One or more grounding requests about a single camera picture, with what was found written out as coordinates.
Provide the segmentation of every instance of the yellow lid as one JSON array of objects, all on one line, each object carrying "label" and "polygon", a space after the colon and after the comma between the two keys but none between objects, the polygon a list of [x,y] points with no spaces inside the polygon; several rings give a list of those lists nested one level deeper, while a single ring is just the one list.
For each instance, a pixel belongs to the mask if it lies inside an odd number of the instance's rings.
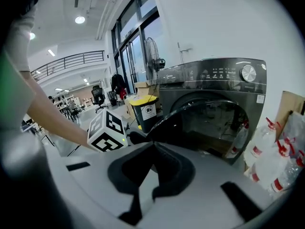
[{"label": "yellow lid", "polygon": [[153,95],[143,95],[143,96],[137,96],[132,100],[129,100],[129,103],[133,106],[139,106],[142,104],[147,104],[152,101],[155,101],[158,97]]}]

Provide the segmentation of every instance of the trash bin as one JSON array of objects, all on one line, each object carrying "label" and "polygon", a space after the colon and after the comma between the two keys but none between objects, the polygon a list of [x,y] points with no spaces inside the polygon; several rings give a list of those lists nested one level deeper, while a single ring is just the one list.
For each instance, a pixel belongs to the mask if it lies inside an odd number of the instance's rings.
[{"label": "trash bin", "polygon": [[156,102],[158,97],[143,95],[130,100],[138,125],[144,133],[149,133],[154,124],[157,123]]}]

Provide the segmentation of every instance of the window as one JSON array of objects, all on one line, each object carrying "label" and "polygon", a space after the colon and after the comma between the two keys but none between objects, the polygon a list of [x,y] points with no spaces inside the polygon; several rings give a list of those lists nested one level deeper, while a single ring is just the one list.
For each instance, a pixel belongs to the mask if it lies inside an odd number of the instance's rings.
[{"label": "window", "polygon": [[168,61],[168,52],[165,45],[163,29],[161,25],[160,17],[151,22],[144,28],[145,39],[151,37],[157,44],[159,57],[165,59],[165,67],[171,67],[171,63]]},{"label": "window", "polygon": [[119,37],[118,37],[118,30],[116,25],[112,30],[112,44],[113,44],[113,51],[116,51],[119,47]]},{"label": "window", "polygon": [[141,1],[141,16],[142,18],[156,6],[155,0],[140,0]]},{"label": "window", "polygon": [[121,42],[125,40],[126,34],[136,25],[137,22],[137,8],[135,2],[132,2],[121,17]]}]

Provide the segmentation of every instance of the control knob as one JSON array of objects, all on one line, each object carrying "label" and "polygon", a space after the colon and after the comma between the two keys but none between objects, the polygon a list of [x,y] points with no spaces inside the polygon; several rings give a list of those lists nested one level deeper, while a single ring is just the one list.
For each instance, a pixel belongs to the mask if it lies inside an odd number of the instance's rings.
[{"label": "control knob", "polygon": [[246,82],[252,82],[256,78],[256,72],[255,69],[250,66],[250,65],[245,65],[241,71],[241,77],[246,81]]}]

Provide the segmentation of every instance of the control panel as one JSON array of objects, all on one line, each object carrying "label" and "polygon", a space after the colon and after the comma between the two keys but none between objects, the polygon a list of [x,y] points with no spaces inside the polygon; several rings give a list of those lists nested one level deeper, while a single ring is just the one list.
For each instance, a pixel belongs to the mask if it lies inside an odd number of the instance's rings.
[{"label": "control panel", "polygon": [[203,70],[200,74],[200,80],[236,80],[235,68],[212,68],[212,70]]},{"label": "control panel", "polygon": [[266,84],[266,65],[255,59],[207,59],[160,70],[158,77],[160,84],[192,81]]}]

